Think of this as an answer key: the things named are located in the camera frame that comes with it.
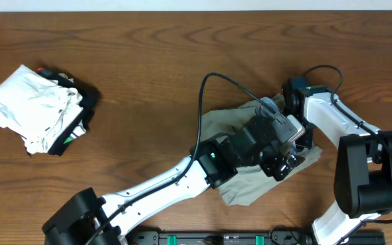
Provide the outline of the grey-green shorts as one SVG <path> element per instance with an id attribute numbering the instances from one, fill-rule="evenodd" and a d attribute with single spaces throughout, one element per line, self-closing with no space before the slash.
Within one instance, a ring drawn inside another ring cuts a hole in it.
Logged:
<path id="1" fill-rule="evenodd" d="M 201 117 L 201 140 L 216 137 L 218 142 L 225 139 L 226 135 L 234 134 L 244 124 L 257 113 L 260 104 L 249 101 L 237 108 L 222 110 L 212 110 Z M 313 145 L 310 149 L 306 148 L 299 153 L 304 161 L 295 167 L 288 175 L 290 178 L 294 174 L 316 163 L 323 151 Z M 273 177 L 268 177 L 258 166 L 240 167 L 238 173 L 226 183 L 218 187 L 220 196 L 228 206 L 240 205 L 249 206 L 269 190 L 280 184 Z"/>

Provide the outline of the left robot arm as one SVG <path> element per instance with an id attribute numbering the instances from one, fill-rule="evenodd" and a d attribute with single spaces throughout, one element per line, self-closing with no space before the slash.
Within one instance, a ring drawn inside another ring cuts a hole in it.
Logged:
<path id="1" fill-rule="evenodd" d="M 42 227 L 46 244 L 125 244 L 125 236 L 147 218 L 238 174 L 260 165 L 282 180 L 297 161 L 289 153 L 305 132 L 292 115 L 253 116 L 222 142 L 198 141 L 189 156 L 165 173 L 133 188 L 96 196 L 92 188 L 76 193 Z"/>

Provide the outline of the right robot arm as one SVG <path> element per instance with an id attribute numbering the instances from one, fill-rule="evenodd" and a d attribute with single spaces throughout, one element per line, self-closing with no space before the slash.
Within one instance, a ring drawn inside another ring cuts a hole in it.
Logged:
<path id="1" fill-rule="evenodd" d="M 305 77 L 282 85 L 286 114 L 305 128 L 303 148 L 320 129 L 338 150 L 335 201 L 312 223 L 314 244 L 344 244 L 362 226 L 381 223 L 392 211 L 392 131 L 382 131 L 348 109 L 328 86 L 310 86 Z"/>

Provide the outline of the white folded garment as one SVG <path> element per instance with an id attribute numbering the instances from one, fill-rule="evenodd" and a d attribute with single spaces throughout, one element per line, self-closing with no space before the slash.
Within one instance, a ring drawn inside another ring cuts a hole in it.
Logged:
<path id="1" fill-rule="evenodd" d="M 86 133 L 85 98 L 66 74 L 45 78 L 21 65 L 0 84 L 0 127 L 19 134 L 29 154 L 50 153 Z"/>

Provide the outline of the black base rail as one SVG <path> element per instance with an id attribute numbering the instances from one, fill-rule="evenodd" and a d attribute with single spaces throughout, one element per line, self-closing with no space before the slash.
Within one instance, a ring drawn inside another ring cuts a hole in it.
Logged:
<path id="1" fill-rule="evenodd" d="M 129 245 L 313 245 L 311 235 L 300 228 L 275 226 L 268 230 L 166 231 L 141 227 L 127 235 Z"/>

